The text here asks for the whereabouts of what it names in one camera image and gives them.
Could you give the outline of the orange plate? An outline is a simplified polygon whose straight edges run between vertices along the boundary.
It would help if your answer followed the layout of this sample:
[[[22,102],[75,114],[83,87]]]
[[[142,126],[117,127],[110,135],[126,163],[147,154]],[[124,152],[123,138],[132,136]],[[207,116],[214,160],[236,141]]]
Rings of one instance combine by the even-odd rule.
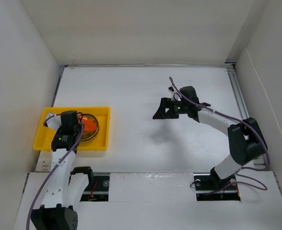
[[[94,132],[98,129],[98,121],[91,114],[78,114],[78,118],[83,122],[85,132]]]

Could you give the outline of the yellow patterned plate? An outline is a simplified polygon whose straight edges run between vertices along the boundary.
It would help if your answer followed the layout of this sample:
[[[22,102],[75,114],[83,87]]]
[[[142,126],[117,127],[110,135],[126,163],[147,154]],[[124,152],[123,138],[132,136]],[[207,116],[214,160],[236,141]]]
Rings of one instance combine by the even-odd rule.
[[[98,132],[99,132],[99,126],[98,126],[98,129],[94,132],[83,131],[81,141],[86,142],[86,141],[92,140],[93,138],[95,138],[97,136]]]

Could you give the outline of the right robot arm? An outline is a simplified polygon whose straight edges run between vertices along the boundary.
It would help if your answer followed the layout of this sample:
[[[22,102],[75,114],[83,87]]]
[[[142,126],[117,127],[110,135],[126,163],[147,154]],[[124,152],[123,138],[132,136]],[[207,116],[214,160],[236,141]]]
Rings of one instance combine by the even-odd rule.
[[[161,99],[153,115],[154,120],[178,119],[180,115],[187,115],[228,137],[229,155],[211,169],[209,177],[205,180],[210,193],[232,186],[231,177],[234,174],[247,169],[246,164],[268,153],[264,137],[254,118],[240,120],[213,110],[209,103],[199,102],[196,90],[192,86],[181,89],[171,86],[168,90],[172,96]]]

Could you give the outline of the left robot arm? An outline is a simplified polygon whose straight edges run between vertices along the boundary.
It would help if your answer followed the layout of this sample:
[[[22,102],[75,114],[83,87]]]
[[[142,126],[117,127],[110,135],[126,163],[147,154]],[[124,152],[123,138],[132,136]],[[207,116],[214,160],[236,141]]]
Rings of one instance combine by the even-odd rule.
[[[75,230],[76,211],[84,190],[94,186],[91,167],[72,168],[81,141],[82,113],[65,111],[58,115],[60,124],[51,142],[51,169],[38,189],[28,211],[26,229]]]

